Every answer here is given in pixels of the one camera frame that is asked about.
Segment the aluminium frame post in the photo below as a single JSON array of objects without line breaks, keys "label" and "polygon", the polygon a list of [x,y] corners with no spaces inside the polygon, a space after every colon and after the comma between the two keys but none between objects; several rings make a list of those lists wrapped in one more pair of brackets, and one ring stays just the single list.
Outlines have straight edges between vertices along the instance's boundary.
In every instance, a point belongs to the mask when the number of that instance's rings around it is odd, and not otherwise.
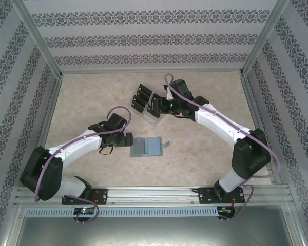
[{"label": "aluminium frame post", "polygon": [[250,53],[247,56],[247,59],[244,62],[244,65],[240,69],[240,76],[246,76],[251,67],[253,66],[256,58],[258,57],[262,47],[266,43],[267,39],[269,38],[275,24],[277,23],[280,15],[285,10],[286,6],[288,5],[290,0],[277,0],[271,13],[269,14],[267,21],[265,22],[257,40],[254,43]]},{"label": "aluminium frame post", "polygon": [[39,28],[37,27],[31,13],[27,9],[23,0],[11,0],[12,5],[16,9],[19,17],[23,21],[27,30],[29,31],[33,41],[38,46],[42,56],[44,57],[46,63],[49,65],[51,71],[53,72],[55,78],[60,78],[62,71],[59,69],[59,66],[54,59],[44,37],[42,36]]}]

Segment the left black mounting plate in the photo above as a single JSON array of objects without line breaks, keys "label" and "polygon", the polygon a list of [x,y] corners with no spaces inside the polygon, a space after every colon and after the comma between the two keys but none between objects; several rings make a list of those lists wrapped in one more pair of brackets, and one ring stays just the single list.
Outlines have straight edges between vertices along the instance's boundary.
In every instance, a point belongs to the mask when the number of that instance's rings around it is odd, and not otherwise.
[{"label": "left black mounting plate", "polygon": [[76,198],[63,196],[62,205],[84,205],[84,204],[90,205],[92,203],[96,203],[97,205],[106,205],[107,197],[108,197],[107,189],[92,188],[85,190],[80,196],[80,198],[91,201],[91,203]]}]

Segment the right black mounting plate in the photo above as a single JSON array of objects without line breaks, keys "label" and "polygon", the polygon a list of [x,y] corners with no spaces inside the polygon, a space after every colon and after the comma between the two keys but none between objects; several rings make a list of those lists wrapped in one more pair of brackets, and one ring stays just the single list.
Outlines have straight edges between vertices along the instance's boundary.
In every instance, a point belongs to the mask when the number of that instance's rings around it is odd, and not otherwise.
[{"label": "right black mounting plate", "polygon": [[225,193],[222,198],[217,196],[214,187],[199,187],[192,191],[198,194],[200,204],[245,203],[244,193],[241,187],[235,188],[230,193]]}]

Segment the aluminium frame rail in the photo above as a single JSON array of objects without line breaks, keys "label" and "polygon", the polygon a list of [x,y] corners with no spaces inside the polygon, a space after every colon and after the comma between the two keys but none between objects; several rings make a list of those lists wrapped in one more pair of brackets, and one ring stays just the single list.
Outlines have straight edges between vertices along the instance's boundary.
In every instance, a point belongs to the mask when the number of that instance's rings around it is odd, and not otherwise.
[{"label": "aluminium frame rail", "polygon": [[[251,117],[254,123],[255,128],[260,128],[262,131],[264,130],[264,126],[262,124],[261,118],[260,118],[260,113],[259,110],[257,108],[257,104],[255,101],[255,98],[253,96],[251,87],[249,85],[248,79],[246,76],[241,75],[240,76],[240,80],[242,83],[242,87],[244,90],[244,94],[246,97],[246,101],[249,107],[249,111],[251,113]],[[281,178],[279,173],[277,173],[277,164],[276,161],[274,159],[274,157],[271,155],[271,162],[267,165],[267,171],[269,175],[275,174],[274,176],[270,177],[270,181],[272,184],[275,185],[280,185],[282,184]]]},{"label": "aluminium frame rail", "polygon": [[46,111],[43,117],[43,121],[41,124],[40,132],[39,132],[35,147],[39,147],[39,146],[44,147],[46,144],[50,125],[51,125],[53,114],[54,114],[54,110],[55,110],[56,103],[57,103],[57,99],[58,99],[59,92],[61,89],[63,77],[64,77],[63,75],[60,75],[56,79],[54,87],[51,90],[49,101],[47,103]]}]

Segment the green card holder wallet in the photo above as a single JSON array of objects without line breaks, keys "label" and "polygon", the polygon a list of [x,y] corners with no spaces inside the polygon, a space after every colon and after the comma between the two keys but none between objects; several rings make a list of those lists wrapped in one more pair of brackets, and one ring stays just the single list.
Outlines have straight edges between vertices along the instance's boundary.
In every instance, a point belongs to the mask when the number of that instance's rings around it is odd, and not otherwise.
[{"label": "green card holder wallet", "polygon": [[170,142],[162,142],[162,137],[136,137],[133,139],[133,145],[130,147],[130,156],[162,156],[163,149],[167,148],[169,145]]}]

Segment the black mounting plate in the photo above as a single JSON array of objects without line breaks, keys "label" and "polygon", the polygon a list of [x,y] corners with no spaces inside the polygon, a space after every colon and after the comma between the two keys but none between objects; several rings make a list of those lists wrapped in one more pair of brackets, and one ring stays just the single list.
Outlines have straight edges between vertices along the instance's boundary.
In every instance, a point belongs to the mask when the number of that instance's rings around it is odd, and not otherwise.
[{"label": "black mounting plate", "polygon": [[235,188],[230,193],[225,193],[222,198],[217,196],[214,187],[199,187],[192,191],[198,194],[200,204],[245,203],[244,193],[241,187]]},{"label": "black mounting plate", "polygon": [[84,204],[90,205],[92,203],[96,203],[97,205],[106,205],[107,197],[108,197],[107,189],[92,188],[85,190],[80,196],[80,198],[91,201],[91,203],[76,198],[63,196],[62,205],[84,205]]}]

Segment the grey metal sheet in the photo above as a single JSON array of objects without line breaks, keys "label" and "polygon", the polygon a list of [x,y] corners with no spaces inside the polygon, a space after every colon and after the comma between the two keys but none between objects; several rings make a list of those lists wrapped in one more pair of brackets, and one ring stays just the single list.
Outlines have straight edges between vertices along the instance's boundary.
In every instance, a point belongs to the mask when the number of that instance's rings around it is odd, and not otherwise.
[{"label": "grey metal sheet", "polygon": [[250,206],[227,222],[215,217],[26,217],[17,246],[297,246],[278,206]]}]

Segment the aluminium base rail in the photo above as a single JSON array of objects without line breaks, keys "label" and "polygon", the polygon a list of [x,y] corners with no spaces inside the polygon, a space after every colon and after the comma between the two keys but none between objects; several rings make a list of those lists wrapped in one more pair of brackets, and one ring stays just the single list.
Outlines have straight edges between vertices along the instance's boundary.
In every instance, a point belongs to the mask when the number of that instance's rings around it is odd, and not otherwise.
[{"label": "aluminium base rail", "polygon": [[[251,194],[250,187],[243,188],[243,197],[250,205],[280,205],[293,203],[294,199],[288,185],[284,184],[255,184]],[[177,206],[198,205],[202,195],[194,192],[194,186],[176,187],[108,187],[102,197],[107,206]],[[62,196],[54,196],[47,201],[34,201],[34,196],[27,188],[19,188],[13,201],[14,206],[58,207],[61,206]]]}]

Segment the clear acrylic card stand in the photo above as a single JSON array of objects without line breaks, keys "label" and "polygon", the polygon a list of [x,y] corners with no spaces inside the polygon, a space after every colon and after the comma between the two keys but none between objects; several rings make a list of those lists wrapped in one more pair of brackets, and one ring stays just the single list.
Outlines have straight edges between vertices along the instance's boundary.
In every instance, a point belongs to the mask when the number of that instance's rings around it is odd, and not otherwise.
[{"label": "clear acrylic card stand", "polygon": [[[139,88],[139,85],[137,86],[137,89],[136,91],[134,92],[133,96],[134,95],[137,95],[137,90]],[[137,112],[135,109],[133,109],[131,107],[131,103],[130,103],[130,107],[131,109],[138,115],[140,116],[143,120],[145,120],[146,122],[148,122],[150,125],[152,125],[153,127],[156,127],[165,117],[164,114],[161,113],[161,116],[160,118],[155,118],[154,116],[150,115],[148,112],[147,112],[147,108],[148,108],[148,105],[151,103],[151,98],[152,98],[152,95],[154,94],[154,92],[152,91],[152,94],[149,98],[149,101],[146,102],[146,106],[144,107],[144,111],[143,113],[139,113]]]}]

